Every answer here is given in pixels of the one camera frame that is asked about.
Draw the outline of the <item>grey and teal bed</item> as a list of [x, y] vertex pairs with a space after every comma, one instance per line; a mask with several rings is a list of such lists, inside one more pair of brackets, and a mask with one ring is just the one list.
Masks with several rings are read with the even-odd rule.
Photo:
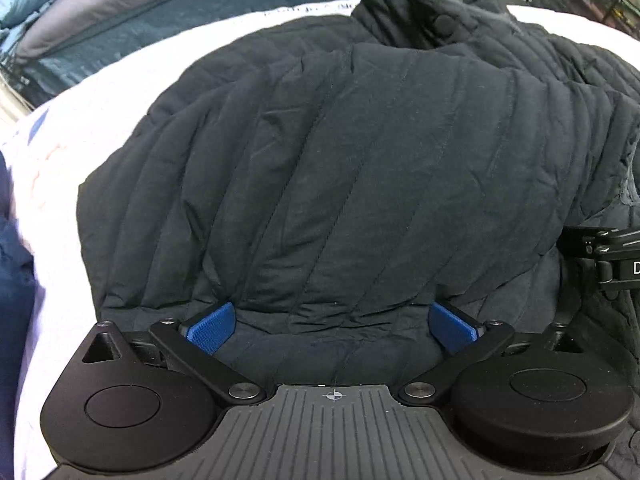
[[38, 107], [106, 66], [180, 32], [244, 14], [331, 1], [337, 0], [155, 0], [92, 25], [2, 75]]

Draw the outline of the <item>navy blue folded garment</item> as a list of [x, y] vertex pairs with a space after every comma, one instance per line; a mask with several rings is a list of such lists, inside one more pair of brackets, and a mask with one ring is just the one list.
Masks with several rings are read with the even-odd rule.
[[15, 403], [36, 296], [34, 259], [11, 219], [11, 178], [1, 157], [1, 478], [13, 478]]

